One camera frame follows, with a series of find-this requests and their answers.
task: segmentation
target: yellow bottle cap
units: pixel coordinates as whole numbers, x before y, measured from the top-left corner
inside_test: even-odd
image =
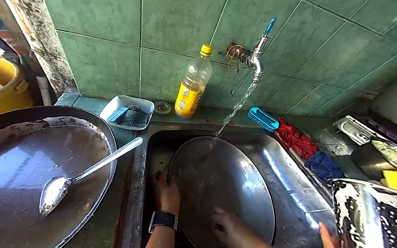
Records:
[[[211,57],[211,53],[212,53],[212,46],[211,45],[207,45],[207,44],[203,44],[201,46],[201,50],[200,50],[200,54],[205,56],[205,57]]]

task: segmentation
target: yellow bucket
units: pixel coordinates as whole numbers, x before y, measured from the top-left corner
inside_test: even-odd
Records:
[[[0,58],[0,113],[33,106],[33,100],[28,94],[28,83],[19,68]]]

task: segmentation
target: sink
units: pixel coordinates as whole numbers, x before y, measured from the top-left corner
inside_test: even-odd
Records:
[[[122,247],[145,247],[148,225],[154,211],[153,193],[148,179],[158,170],[167,170],[174,153],[186,141],[213,136],[220,126],[151,123],[136,136],[144,142],[135,151],[130,191],[124,219]],[[274,207],[275,247],[322,247],[319,222],[334,232],[335,217],[331,196],[320,187],[279,136],[261,128],[227,127],[221,138],[235,145],[255,164],[262,175]],[[181,232],[178,247],[193,247]]]

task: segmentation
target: running water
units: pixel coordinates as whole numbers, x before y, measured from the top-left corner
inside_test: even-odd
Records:
[[[234,117],[234,115],[237,113],[237,111],[240,110],[241,107],[243,107],[243,104],[246,103],[247,99],[249,98],[251,93],[254,91],[255,87],[257,87],[257,84],[254,83],[254,81],[252,81],[251,85],[247,89],[247,91],[244,94],[243,98],[241,98],[241,100],[238,102],[238,104],[235,105],[234,110],[232,111],[232,113],[230,115],[226,116],[226,118],[224,119],[223,127],[221,127],[221,129],[215,134],[215,139],[220,138],[221,132],[223,131],[224,127],[226,127],[226,125],[229,123],[229,121],[231,121],[231,118]]]

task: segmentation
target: white plastic container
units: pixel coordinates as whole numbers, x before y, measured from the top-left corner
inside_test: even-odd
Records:
[[[140,110],[148,114],[148,120],[146,121],[145,127],[128,127],[128,126],[117,125],[114,122],[107,121],[107,118],[110,117],[110,115],[112,115],[116,110],[122,107],[128,107],[130,105],[137,106]],[[107,104],[107,106],[104,107],[104,109],[102,110],[99,116],[102,119],[104,119],[106,122],[108,122],[108,124],[115,127],[120,127],[130,130],[143,130],[146,127],[148,127],[151,116],[153,116],[153,110],[154,110],[154,103],[152,101],[121,95],[121,96],[115,96],[113,99],[111,99],[111,101]]]

